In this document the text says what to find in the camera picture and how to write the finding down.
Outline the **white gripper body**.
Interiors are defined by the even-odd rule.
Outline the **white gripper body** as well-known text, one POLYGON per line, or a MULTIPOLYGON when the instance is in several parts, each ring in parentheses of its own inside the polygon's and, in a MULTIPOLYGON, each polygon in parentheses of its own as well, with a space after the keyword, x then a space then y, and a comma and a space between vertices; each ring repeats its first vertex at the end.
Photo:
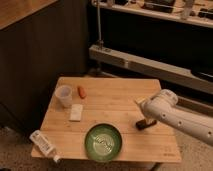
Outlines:
POLYGON ((140 104, 140 110, 147 120, 157 119, 158 117, 154 100, 143 100, 140 104))

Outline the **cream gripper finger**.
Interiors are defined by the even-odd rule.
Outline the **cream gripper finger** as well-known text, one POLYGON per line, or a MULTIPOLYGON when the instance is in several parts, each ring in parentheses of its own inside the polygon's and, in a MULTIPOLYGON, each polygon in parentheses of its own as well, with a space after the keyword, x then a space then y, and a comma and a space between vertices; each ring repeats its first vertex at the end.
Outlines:
POLYGON ((139 105, 145 100, 146 100, 146 98, 140 97, 140 98, 135 99, 134 102, 135 102, 135 104, 139 105))
POLYGON ((154 123, 154 119, 147 119, 147 118, 145 118, 144 120, 145 120, 145 124, 146 125, 150 125, 150 124, 154 123))

